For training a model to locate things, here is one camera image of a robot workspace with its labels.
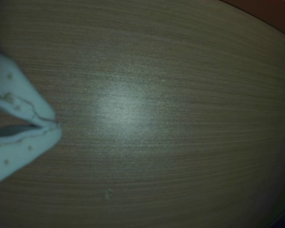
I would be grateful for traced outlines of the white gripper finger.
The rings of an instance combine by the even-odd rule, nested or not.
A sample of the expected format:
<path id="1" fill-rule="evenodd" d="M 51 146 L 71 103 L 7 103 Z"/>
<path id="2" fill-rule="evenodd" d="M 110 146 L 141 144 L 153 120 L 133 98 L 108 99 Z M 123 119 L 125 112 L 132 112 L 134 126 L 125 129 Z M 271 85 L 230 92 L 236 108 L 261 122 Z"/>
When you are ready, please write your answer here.
<path id="1" fill-rule="evenodd" d="M 55 146 L 61 136 L 60 125 L 0 128 L 0 182 Z"/>
<path id="2" fill-rule="evenodd" d="M 57 126 L 49 103 L 27 79 L 18 64 L 0 53 L 0 110 L 37 126 Z"/>

